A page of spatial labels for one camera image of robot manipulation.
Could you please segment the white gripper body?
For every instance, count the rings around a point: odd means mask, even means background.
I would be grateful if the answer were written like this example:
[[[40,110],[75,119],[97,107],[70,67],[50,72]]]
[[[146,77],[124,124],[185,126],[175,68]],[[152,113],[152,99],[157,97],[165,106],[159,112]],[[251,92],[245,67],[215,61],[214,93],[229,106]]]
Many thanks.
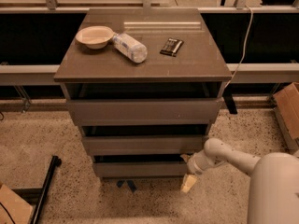
[[[216,168],[224,164],[216,158],[208,157],[204,150],[193,153],[187,158],[187,169],[190,175],[201,175],[210,168]]]

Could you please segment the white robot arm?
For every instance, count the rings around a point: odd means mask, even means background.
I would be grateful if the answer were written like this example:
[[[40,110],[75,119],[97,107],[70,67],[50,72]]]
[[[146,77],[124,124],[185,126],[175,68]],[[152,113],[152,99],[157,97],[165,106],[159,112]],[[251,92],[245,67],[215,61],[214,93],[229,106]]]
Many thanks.
[[[201,151],[181,158],[187,164],[183,192],[187,193],[205,170],[229,163],[250,177],[247,224],[299,224],[298,157],[281,152],[259,157],[209,138]]]

